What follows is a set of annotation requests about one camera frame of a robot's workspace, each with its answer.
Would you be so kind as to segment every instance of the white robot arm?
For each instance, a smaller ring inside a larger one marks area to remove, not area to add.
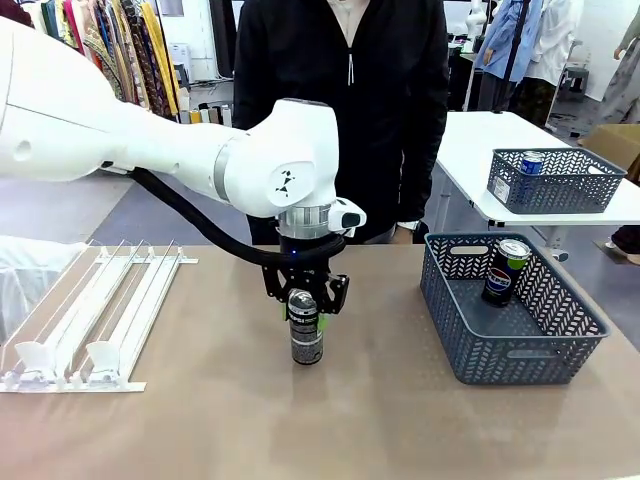
[[[329,107],[281,100],[247,132],[176,124],[118,101],[87,59],[0,17],[0,174],[68,181],[106,165],[168,173],[249,215],[279,216],[293,238],[352,232],[366,221],[336,198]]]

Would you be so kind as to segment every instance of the hanging clothes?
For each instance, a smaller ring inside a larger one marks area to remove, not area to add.
[[[116,49],[116,61],[122,70],[122,82],[127,91],[127,101],[138,104],[138,92],[133,78],[133,64],[129,59],[129,50],[126,44],[124,25],[120,15],[116,15],[113,2],[109,2],[107,13],[111,18],[115,31],[118,32],[118,48]]]
[[[164,84],[162,83],[162,73],[160,72],[160,66],[156,60],[156,56],[153,53],[153,45],[151,44],[151,35],[147,29],[147,25],[144,22],[140,22],[140,33],[142,34],[142,42],[144,43],[145,50],[149,56],[151,63],[151,71],[153,73],[153,84],[150,88],[155,88],[156,96],[158,99],[158,111],[154,112],[161,117],[169,117],[171,115],[171,109],[169,108],[169,99],[167,93],[164,91]]]
[[[136,14],[136,9],[131,0],[121,0],[122,8],[124,10],[125,19],[131,32],[131,40],[133,41],[133,47],[136,51],[138,58],[138,64],[142,72],[142,77],[146,87],[147,97],[149,99],[149,108],[153,113],[157,113],[160,109],[158,103],[158,95],[154,87],[153,71],[151,70],[151,61],[147,56],[147,52],[144,49],[142,43],[142,36],[138,26],[139,17]]]
[[[93,7],[93,12],[96,18],[96,25],[98,25],[98,31],[102,36],[102,41],[107,47],[107,51],[109,52],[109,55],[111,55],[111,58],[113,58],[114,57],[113,42],[111,40],[113,38],[113,35],[109,29],[109,24],[103,8],[103,2],[98,1],[96,5]]]
[[[60,40],[58,36],[58,25],[56,23],[56,2],[55,0],[46,0],[40,5],[42,9],[42,17],[47,27],[47,34],[50,37]]]
[[[126,54],[128,55],[129,61],[131,62],[131,71],[133,73],[135,91],[138,97],[138,105],[140,105],[142,108],[149,109],[149,97],[147,96],[147,91],[144,84],[142,68],[140,67],[140,63],[136,55],[135,46],[133,45],[133,38],[131,36],[131,30],[129,29],[129,24],[127,23],[122,4],[120,3],[120,0],[113,0],[112,5],[113,10],[116,14],[116,18],[119,19],[121,33],[126,45]]]
[[[78,25],[76,24],[76,19],[73,14],[71,0],[64,0],[62,6],[64,8],[64,14],[67,17],[67,22],[69,22],[69,27],[71,28],[71,34],[73,35],[73,38],[77,45],[76,48],[80,53],[84,53],[84,49],[81,47],[82,39],[80,38],[80,33],[78,32]]]
[[[109,56],[107,47],[102,41],[102,37],[98,33],[98,29],[93,23],[93,20],[91,22],[88,22],[86,26],[87,30],[85,32],[84,38],[85,45],[87,45],[87,47],[89,47],[98,56],[98,58],[100,58],[103,66],[102,73],[111,84],[116,98],[118,98],[118,100],[123,100],[124,97],[122,95],[122,86],[120,85],[120,80],[117,73],[118,69]]]
[[[151,5],[147,2],[141,5],[142,17],[149,31],[151,38],[151,44],[153,46],[153,52],[160,67],[160,73],[162,76],[162,83],[164,85],[165,94],[169,101],[169,109],[171,115],[178,114],[177,99],[174,92],[177,92],[180,87],[178,86],[178,80],[176,78],[176,72],[173,68],[173,63],[169,65],[167,62],[167,51],[165,49],[164,41],[162,40],[162,33],[160,31],[160,25],[158,19],[153,13]]]
[[[58,36],[60,40],[62,40],[65,44],[69,45],[71,48],[75,50],[79,50],[80,46],[76,42],[73,33],[71,32],[71,25],[67,20],[67,16],[64,12],[64,1],[65,0],[55,0],[55,10],[56,10],[56,25],[58,27]]]
[[[89,47],[84,44],[85,18],[90,18],[88,5],[86,0],[72,0],[71,9],[73,10],[73,18],[78,28],[78,35],[80,36],[80,44],[84,56],[93,61],[93,63],[96,63],[97,58],[95,58]]]

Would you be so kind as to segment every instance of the gray floor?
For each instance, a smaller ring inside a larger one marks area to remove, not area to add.
[[[575,141],[570,138],[571,132],[587,133],[596,110],[597,103],[591,100],[583,104],[559,104],[552,117],[552,123],[558,127],[557,135]],[[434,193],[439,192],[443,175],[436,168]],[[191,192],[172,179],[167,182],[228,233],[249,242],[248,227],[239,212]],[[84,241],[91,236],[104,244],[116,244],[123,238],[134,243],[144,239],[156,245],[166,245],[171,240],[183,245],[208,243],[195,228],[141,187],[111,175],[91,176],[71,184],[0,180],[0,202],[5,206],[0,210],[0,234],[61,242]],[[427,204],[426,221],[431,225],[436,202],[437,195]],[[462,195],[454,192],[446,229],[486,231],[487,225]],[[637,314],[640,268],[614,263],[593,244],[606,239],[614,230],[574,228],[566,243],[570,258],[565,266],[640,348]],[[533,230],[521,231],[542,243]]]

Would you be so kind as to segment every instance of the mannequin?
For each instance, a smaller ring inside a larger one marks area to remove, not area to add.
[[[482,33],[482,26],[487,21],[482,0],[471,0],[471,13],[465,20],[467,24],[467,36],[470,40]]]
[[[544,128],[549,116],[583,8],[584,0],[550,0],[542,13],[531,63],[518,87],[513,109],[540,128]]]
[[[523,0],[505,0],[499,7],[487,36],[478,52],[475,67],[484,71],[480,84],[480,97],[478,110],[503,110],[509,104],[509,98],[513,94],[515,86],[524,77],[524,73],[531,59],[535,46],[542,0],[531,0],[520,38],[520,46],[516,55],[510,81],[507,86],[506,96],[501,105],[497,105],[498,91],[503,79],[511,46],[515,34],[516,24],[522,11]]]

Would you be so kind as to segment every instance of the black jacket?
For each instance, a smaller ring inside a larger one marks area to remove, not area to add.
[[[281,98],[332,107],[336,189],[367,212],[356,237],[366,240],[424,215],[447,118],[447,59],[442,0],[370,0],[351,49],[327,0],[247,0],[234,126],[255,126]]]

